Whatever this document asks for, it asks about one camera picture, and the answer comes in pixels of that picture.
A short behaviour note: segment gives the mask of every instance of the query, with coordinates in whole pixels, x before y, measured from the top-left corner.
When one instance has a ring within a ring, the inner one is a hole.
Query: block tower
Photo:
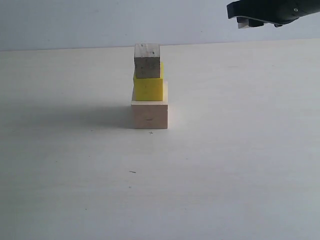
[[[168,82],[159,44],[136,44],[131,107],[136,129],[168,128]]]

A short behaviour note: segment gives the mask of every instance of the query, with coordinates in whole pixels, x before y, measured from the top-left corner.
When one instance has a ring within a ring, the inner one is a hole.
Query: cube
[[[168,83],[163,83],[163,101],[136,101],[133,89],[131,108],[136,129],[167,129]]]
[[[138,79],[160,78],[160,45],[136,44],[134,47],[134,69]]]
[[[161,63],[159,78],[137,78],[135,72],[133,84],[136,101],[163,101],[164,64]]]

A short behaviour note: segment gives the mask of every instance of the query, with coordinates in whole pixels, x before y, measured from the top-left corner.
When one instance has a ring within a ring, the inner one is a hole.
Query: yellow block
[[[160,78],[136,78],[133,76],[136,101],[163,101],[164,63],[160,64]]]

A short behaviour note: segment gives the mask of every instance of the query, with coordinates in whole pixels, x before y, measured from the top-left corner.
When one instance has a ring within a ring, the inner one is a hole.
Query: white table
[[[152,133],[133,53],[0,52],[0,239],[319,239],[320,40],[162,46]]]

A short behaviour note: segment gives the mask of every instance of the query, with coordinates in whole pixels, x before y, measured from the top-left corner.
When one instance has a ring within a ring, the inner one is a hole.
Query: white wall
[[[0,51],[320,38],[320,14],[237,29],[232,0],[0,0]]]

